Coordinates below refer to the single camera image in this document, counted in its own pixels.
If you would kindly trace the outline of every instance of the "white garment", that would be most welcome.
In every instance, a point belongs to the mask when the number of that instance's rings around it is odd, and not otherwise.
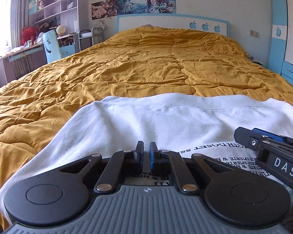
[[[15,182],[93,153],[107,158],[120,150],[135,149],[139,140],[145,143],[145,150],[154,141],[159,150],[177,151],[186,158],[202,153],[275,179],[255,165],[254,151],[235,143],[233,133],[237,127],[293,137],[293,107],[272,98],[259,102],[243,95],[106,97],[78,110],[52,141],[4,184],[0,189],[0,211],[8,218],[3,197]],[[152,177],[151,173],[141,176],[148,184],[167,182]],[[293,191],[287,189],[292,206],[284,224],[291,229]]]

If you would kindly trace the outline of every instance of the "figurine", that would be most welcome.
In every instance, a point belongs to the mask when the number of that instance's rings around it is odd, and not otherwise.
[[[38,8],[42,9],[45,5],[43,4],[43,1],[40,1]]]

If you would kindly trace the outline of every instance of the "apple logo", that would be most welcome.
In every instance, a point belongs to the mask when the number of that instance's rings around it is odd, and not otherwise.
[[[279,29],[279,27],[277,27],[276,29],[276,36],[280,37],[281,35],[281,30]]]
[[[197,28],[197,23],[195,21],[193,21],[193,23],[190,23],[190,28],[195,30]]]
[[[202,25],[202,29],[203,31],[209,31],[209,25],[207,23]]]
[[[218,26],[215,26],[214,27],[214,30],[215,30],[215,32],[217,32],[217,33],[220,33],[221,32],[221,30],[220,30],[220,26],[218,25]]]

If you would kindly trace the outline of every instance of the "drawer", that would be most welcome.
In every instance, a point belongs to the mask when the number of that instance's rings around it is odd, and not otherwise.
[[[65,58],[67,56],[70,56],[70,55],[76,53],[75,52],[75,45],[60,47],[60,51],[62,54],[62,58]]]
[[[286,61],[283,61],[281,73],[293,80],[293,65]]]
[[[287,80],[287,82],[288,82],[289,84],[293,85],[293,80],[292,80],[291,78],[289,78],[289,77],[286,76],[285,74],[281,74],[281,76],[282,76],[285,80]]]

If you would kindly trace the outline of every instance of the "chair backrest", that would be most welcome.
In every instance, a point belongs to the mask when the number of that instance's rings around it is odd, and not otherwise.
[[[42,35],[43,45],[48,63],[62,59],[60,46],[57,41],[55,30],[51,30]]]

